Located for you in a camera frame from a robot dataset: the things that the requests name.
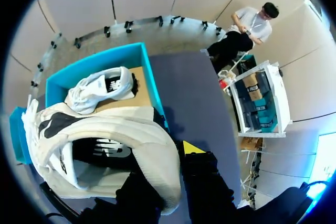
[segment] shoe lace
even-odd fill
[[[35,146],[38,143],[38,128],[35,124],[37,114],[38,101],[32,99],[32,95],[28,97],[28,105],[26,112],[22,113],[23,127],[26,131],[27,144],[33,143]]]
[[[72,89],[69,90],[69,95],[73,102],[87,102],[87,98],[81,97],[81,92],[85,89],[85,86],[78,85]]]
[[[35,159],[35,153],[33,153],[32,148],[30,146],[34,144],[34,146],[36,147],[39,141],[38,127],[36,125],[37,109],[38,109],[38,101],[36,99],[32,99],[32,95],[29,95],[27,110],[26,112],[22,113],[21,119],[23,122],[23,127],[26,132],[26,141],[27,141],[31,161],[33,162],[33,165],[35,166],[36,171],[39,173],[41,177],[43,177],[42,174],[40,173],[40,170],[38,169],[39,167],[42,167],[42,166],[37,163]],[[49,173],[53,171],[53,169],[50,167],[49,164],[47,164],[45,167],[49,169]]]

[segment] person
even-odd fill
[[[255,44],[265,43],[272,33],[269,20],[278,15],[279,9],[271,2],[265,3],[260,11],[245,7],[233,13],[234,24],[228,29],[226,37],[207,48],[216,73],[236,58],[239,51],[247,52]]]

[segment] blue light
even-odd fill
[[[316,158],[308,183],[324,180],[329,181],[336,169],[336,133],[319,136]],[[312,204],[307,209],[309,213],[319,201],[326,188],[325,184],[316,184],[310,187],[307,195],[313,199]]]

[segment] white shelf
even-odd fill
[[[240,132],[238,132],[238,136],[248,136],[248,137],[286,137],[285,129],[288,126],[288,124],[291,124],[292,120],[290,119],[290,113],[289,113],[289,105],[287,100],[287,94],[286,89],[283,84],[282,77],[279,73],[279,64],[275,63],[271,65],[269,61],[265,61],[256,67],[248,70],[247,72],[239,75],[236,77],[235,82],[249,76],[252,73],[258,72],[258,71],[265,71],[266,77],[268,79],[274,104],[276,108],[276,117],[277,117],[277,131],[272,133],[262,133],[259,131],[251,131],[250,128],[245,127],[245,120],[242,110],[242,105],[240,103],[238,92],[236,89],[236,86],[232,84],[230,86],[231,93],[233,96],[233,100],[235,102],[235,106],[237,109],[238,119],[239,119],[239,126],[240,126]]]

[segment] red object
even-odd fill
[[[219,81],[219,86],[221,89],[224,89],[227,87],[227,83],[224,80],[220,80]]]

